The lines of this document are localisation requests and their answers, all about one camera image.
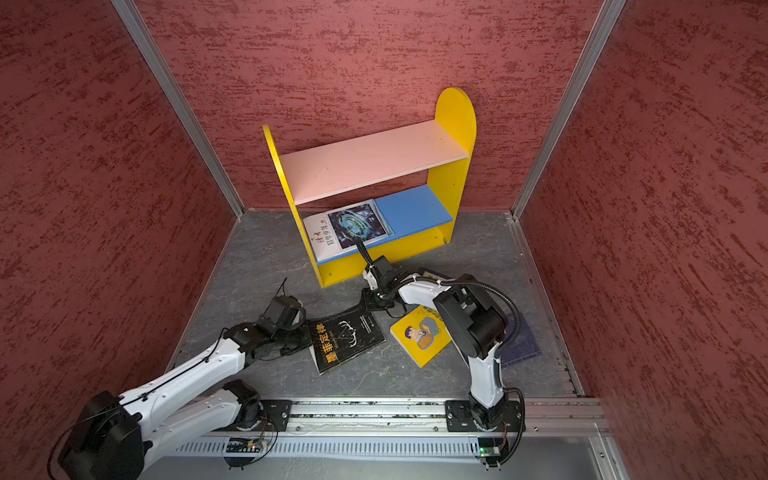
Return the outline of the black book with yellow text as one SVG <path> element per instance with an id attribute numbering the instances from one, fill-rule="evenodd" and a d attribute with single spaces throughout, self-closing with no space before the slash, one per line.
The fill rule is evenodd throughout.
<path id="1" fill-rule="evenodd" d="M 312 319 L 307 324 L 311 338 L 309 351 L 319 375 L 385 341 L 379 324 L 365 307 Z"/>

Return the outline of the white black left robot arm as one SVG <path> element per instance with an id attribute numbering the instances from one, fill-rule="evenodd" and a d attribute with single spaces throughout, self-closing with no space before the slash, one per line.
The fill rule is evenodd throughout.
<path id="1" fill-rule="evenodd" d="M 237 375 L 272 352 L 289 356 L 308 347 L 305 316 L 298 299 L 276 295 L 257 321 L 222 329 L 211 346 L 164 375 L 119 395 L 93 396 L 49 465 L 70 479 L 136 479 L 215 430 L 279 434 L 287 414 L 266 406 Z"/>

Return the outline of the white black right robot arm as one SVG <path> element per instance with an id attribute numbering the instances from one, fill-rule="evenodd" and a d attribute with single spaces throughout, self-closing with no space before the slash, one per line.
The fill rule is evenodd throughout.
<path id="1" fill-rule="evenodd" d="M 357 239 L 355 246 L 366 263 L 363 278 L 373 303 L 388 307 L 399 302 L 435 310 L 468 360 L 473 421 L 486 431 L 502 422 L 508 400 L 501 353 L 516 339 L 521 323 L 513 300 L 470 274 L 442 279 L 408 273 L 395 268 L 384 256 L 373 259 L 361 240 Z"/>

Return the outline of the yellow pink blue bookshelf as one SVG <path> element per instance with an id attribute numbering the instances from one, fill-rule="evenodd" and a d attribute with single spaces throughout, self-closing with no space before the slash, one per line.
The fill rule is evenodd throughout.
<path id="1" fill-rule="evenodd" d="M 365 262 L 356 248 L 324 259 L 316 252 L 328 229 L 311 228 L 299 206 L 418 172 L 425 184 L 377 198 L 389 237 L 370 246 L 374 256 L 393 262 L 451 242 L 477 138 L 477 120 L 468 94 L 443 90 L 429 121 L 280 155 L 270 128 L 263 129 L 275 171 L 321 287 L 360 275 Z"/>

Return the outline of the dark blue book yellow label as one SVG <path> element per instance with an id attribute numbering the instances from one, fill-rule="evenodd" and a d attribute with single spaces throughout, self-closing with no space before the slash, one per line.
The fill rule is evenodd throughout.
<path id="1" fill-rule="evenodd" d="M 444 274 L 442 274 L 440 272 L 437 272 L 435 270 L 432 270 L 432 269 L 429 269 L 429 268 L 425 268 L 425 267 L 419 268 L 417 273 L 418 273 L 419 276 L 431 278 L 431 279 L 434 279 L 434 280 L 439 280 L 439 281 L 451 280 L 450 276 L 444 275 Z"/>

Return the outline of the white book with galaxy picture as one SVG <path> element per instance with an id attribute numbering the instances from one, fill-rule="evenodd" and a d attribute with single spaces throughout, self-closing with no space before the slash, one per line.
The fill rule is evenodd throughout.
<path id="1" fill-rule="evenodd" d="M 394 235 L 373 199 L 308 216 L 303 225 L 318 264 L 355 252 L 357 240 L 368 246 Z"/>

